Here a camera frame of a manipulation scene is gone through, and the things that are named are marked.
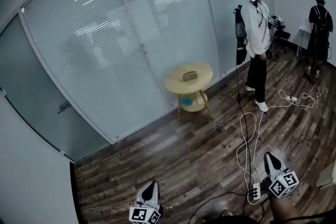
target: wooden floor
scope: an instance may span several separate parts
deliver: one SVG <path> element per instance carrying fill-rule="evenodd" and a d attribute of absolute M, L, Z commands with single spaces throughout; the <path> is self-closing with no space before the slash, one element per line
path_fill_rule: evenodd
<path fill-rule="evenodd" d="M 239 70 L 239 87 L 244 112 L 260 119 L 254 94 L 244 90 L 248 65 Z M 303 60 L 293 51 L 278 52 L 267 63 L 266 100 L 269 106 L 284 105 L 278 91 L 298 97 L 312 85 L 303 77 Z M 336 72 L 325 67 L 316 88 L 321 92 L 313 109 L 292 106 L 273 108 L 264 115 L 256 151 L 256 165 L 265 177 L 263 155 L 271 151 L 284 158 L 295 170 L 300 185 L 291 200 L 305 215 L 324 212 L 336 206 L 336 187 L 316 188 L 319 172 L 336 159 Z M 227 191 L 246 193 L 243 171 L 236 162 L 236 149 L 242 144 L 234 75 L 206 91 L 214 114 L 174 111 L 137 133 L 83 159 L 75 166 L 80 210 L 85 223 L 129 223 L 129 208 L 137 190 L 149 180 L 161 188 L 164 215 L 160 223 L 188 223 L 195 209 L 208 199 Z M 247 116 L 249 134 L 255 122 Z M 241 162 L 245 151 L 239 154 Z M 228 208 L 242 214 L 244 197 L 224 196 L 204 206 L 198 217 L 217 217 Z M 269 202 L 263 223 L 272 214 Z M 261 207 L 248 206 L 246 214 L 258 219 Z"/>

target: blue object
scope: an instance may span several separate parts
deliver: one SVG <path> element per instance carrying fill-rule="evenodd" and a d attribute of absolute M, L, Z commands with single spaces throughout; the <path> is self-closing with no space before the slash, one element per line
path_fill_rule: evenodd
<path fill-rule="evenodd" d="M 193 100 L 191 98 L 182 98 L 181 102 L 182 102 L 182 104 L 184 104 L 186 106 L 193 105 Z"/>

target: backpack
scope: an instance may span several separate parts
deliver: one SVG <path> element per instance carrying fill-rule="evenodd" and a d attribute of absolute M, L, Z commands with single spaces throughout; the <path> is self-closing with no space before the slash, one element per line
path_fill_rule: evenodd
<path fill-rule="evenodd" d="M 313 8 L 318 17 L 313 29 L 315 34 L 314 58 L 318 65 L 324 66 L 328 60 L 329 49 L 329 27 L 327 23 L 328 11 L 326 10 L 326 13 L 321 15 L 317 6 L 314 6 Z"/>
<path fill-rule="evenodd" d="M 238 5 L 238 7 L 235 8 L 235 11 L 233 12 L 236 15 L 235 17 L 236 17 L 236 38 L 237 38 L 237 58 L 236 58 L 237 65 L 240 65 L 244 62 L 247 53 L 246 50 L 247 34 L 245 31 L 245 24 L 240 13 L 241 9 L 242 6 Z"/>

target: door handle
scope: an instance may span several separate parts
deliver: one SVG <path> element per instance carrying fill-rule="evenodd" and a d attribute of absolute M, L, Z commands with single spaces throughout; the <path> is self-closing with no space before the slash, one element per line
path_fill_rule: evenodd
<path fill-rule="evenodd" d="M 57 114 L 63 112 L 65 109 L 68 109 L 69 107 L 71 107 L 71 104 L 69 103 L 69 101 L 64 102 L 63 104 L 59 106 L 59 111 L 57 112 Z"/>

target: man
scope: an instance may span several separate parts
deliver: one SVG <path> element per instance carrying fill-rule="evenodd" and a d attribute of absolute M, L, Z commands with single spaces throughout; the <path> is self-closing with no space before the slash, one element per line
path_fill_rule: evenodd
<path fill-rule="evenodd" d="M 327 46 L 328 44 L 328 37 L 329 32 L 333 32 L 333 23 L 332 18 L 330 16 L 330 13 L 326 10 L 324 5 L 326 2 L 324 0 L 316 0 L 317 6 L 314 6 L 310 9 L 309 13 L 309 22 L 313 24 L 313 29 L 310 35 L 309 44 L 307 48 L 307 55 L 308 55 L 308 66 L 306 66 L 306 73 L 310 75 L 311 70 L 314 70 L 315 62 L 315 44 L 317 45 L 324 45 Z M 326 25 L 325 32 L 319 32 L 319 35 L 321 35 L 320 42 L 316 42 L 317 36 L 315 31 L 315 26 L 318 23 L 319 19 L 321 18 L 321 22 Z M 318 79 L 320 77 L 320 67 L 316 66 L 316 72 L 315 72 L 315 78 Z"/>
<path fill-rule="evenodd" d="M 262 112 L 267 112 L 265 103 L 266 51 L 270 45 L 267 19 L 269 10 L 263 0 L 244 0 L 241 8 L 247 34 L 246 50 L 251 57 L 246 90 L 256 93 L 256 104 Z"/>

